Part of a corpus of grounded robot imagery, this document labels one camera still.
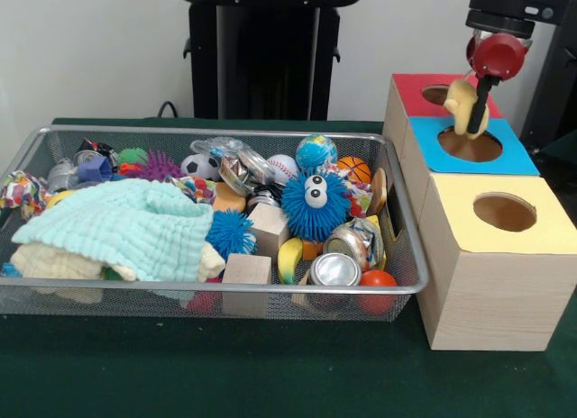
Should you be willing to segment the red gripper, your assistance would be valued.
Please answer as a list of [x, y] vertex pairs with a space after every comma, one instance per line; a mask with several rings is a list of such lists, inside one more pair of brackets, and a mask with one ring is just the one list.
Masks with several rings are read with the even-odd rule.
[[509, 33], [475, 32], [466, 48], [466, 58], [478, 76], [476, 103], [472, 107], [468, 133], [480, 133], [490, 90], [500, 80], [509, 80], [522, 69], [527, 40]]

